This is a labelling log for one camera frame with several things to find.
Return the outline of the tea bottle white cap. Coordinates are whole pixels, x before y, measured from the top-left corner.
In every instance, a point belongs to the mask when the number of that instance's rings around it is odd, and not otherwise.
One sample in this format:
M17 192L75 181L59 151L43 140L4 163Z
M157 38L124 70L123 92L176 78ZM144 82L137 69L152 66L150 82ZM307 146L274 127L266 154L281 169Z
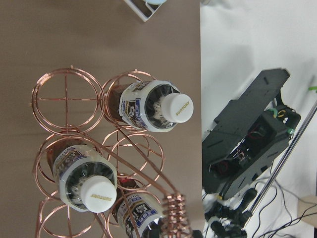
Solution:
M171 131L187 122L194 111L192 99L169 81L153 80L114 85L109 91L113 118L135 129Z

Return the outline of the metal grabber pole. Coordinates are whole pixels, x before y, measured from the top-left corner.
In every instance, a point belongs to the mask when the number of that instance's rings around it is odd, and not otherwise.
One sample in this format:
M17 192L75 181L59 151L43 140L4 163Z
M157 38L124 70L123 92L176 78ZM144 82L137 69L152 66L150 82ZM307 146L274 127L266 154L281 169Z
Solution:
M261 203L261 201L265 197L267 191L269 190L270 186L275 181L275 179L278 176L279 172L282 170L282 168L283 168L284 164L286 163L288 157L292 153L293 149L295 148L296 144L300 140L300 138L303 135L303 133L305 132L307 126L311 122L311 120L314 117L316 111L317 111L317 101L315 101L314 105L312 106L312 108L310 109L308 115L306 116L305 120L303 121L301 127L299 128L297 134L294 136L294 138L293 138L292 142L290 143L289 147L287 148L287 150L285 151L285 153L281 157L280 161L276 165L273 173L271 174L271 176L269 177L269 179L265 183L265 185L262 188L262 190L260 191L259 195L256 197L256 199L255 199L254 203L252 204L251 208L249 209L249 211L251 212L252 215L254 214L255 210L257 209L257 207L259 206L259 204Z

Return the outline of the white cup rack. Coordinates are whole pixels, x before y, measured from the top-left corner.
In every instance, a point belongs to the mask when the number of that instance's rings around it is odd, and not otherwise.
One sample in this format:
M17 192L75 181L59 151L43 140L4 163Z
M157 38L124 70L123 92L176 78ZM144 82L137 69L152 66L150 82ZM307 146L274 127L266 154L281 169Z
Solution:
M124 2L143 22L147 22L166 0L124 0Z

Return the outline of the black handheld gripper devices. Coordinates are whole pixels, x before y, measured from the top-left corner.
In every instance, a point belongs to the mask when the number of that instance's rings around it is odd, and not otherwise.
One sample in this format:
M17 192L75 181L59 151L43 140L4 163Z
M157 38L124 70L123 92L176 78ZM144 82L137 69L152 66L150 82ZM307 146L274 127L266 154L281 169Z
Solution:
M241 203L236 209L224 206L219 202L205 213L205 219L217 238L246 238L247 232L243 229L252 212L245 209L256 197L257 191L249 188Z

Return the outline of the copper wire bottle basket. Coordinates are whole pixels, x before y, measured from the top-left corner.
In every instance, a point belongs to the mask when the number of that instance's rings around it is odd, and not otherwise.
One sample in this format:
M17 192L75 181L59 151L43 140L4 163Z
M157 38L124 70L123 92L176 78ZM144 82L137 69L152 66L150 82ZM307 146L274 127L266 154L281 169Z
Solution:
M58 143L77 140L96 149L111 162L119 178L131 178L139 188L163 207L162 238L191 238L193 231L186 211L186 199L163 173L165 153L159 141L145 129L113 118L109 112L109 91L114 85L156 80L152 75L131 70L99 83L78 68L61 68L44 74L32 91L31 106L39 125L50 133L36 155L33 176L41 193L36 237L88 238L98 224L104 238L128 238L115 221L112 207L101 213L79 212L60 199L47 161L48 149Z

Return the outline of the black foam equipment case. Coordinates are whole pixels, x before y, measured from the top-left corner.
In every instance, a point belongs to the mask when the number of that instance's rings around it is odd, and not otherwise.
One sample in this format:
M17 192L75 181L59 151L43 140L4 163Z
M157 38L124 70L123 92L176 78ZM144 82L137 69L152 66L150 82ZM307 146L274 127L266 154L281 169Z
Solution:
M289 145L300 115L285 105L281 88L290 74L263 70L215 118L202 142L202 185L206 193L233 197L255 181Z

